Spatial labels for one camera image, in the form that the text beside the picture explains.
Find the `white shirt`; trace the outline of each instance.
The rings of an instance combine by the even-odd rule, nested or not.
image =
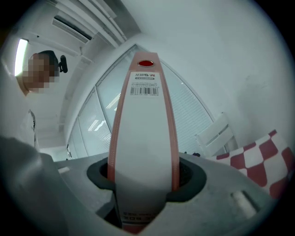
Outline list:
[[[15,76],[0,63],[0,135],[14,137],[39,151],[35,116]]]

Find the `red circle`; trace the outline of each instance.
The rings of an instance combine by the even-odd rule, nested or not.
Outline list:
[[[144,61],[138,62],[138,65],[141,65],[141,66],[153,66],[153,62],[148,61],[148,60],[144,60]]]

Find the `ceiling light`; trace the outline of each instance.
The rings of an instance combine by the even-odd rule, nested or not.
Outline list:
[[[103,126],[104,123],[106,123],[105,120],[103,120],[103,121],[102,121],[102,122],[96,127],[96,129],[95,129],[94,131],[98,131],[98,129],[99,129],[101,126]]]
[[[107,107],[106,107],[106,109],[109,109],[109,108],[111,108],[111,106],[112,105],[114,105],[115,103],[116,103],[116,101],[118,101],[119,100],[119,98],[120,98],[120,95],[121,95],[121,93],[119,93],[114,99],[113,99],[113,101],[111,101],[110,102],[110,104],[109,105],[107,105]]]
[[[24,54],[28,45],[28,40],[20,39],[18,42],[17,55],[15,57],[14,75],[17,76],[23,71]]]
[[[91,126],[89,127],[89,129],[88,129],[89,132],[94,128],[94,126],[96,125],[97,122],[98,122],[98,120],[95,120],[95,121],[92,123],[92,125],[91,125]]]

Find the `red and white checkered cloth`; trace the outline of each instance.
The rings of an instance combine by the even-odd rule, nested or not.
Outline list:
[[[276,130],[247,146],[207,159],[235,167],[275,199],[291,178],[295,160]]]

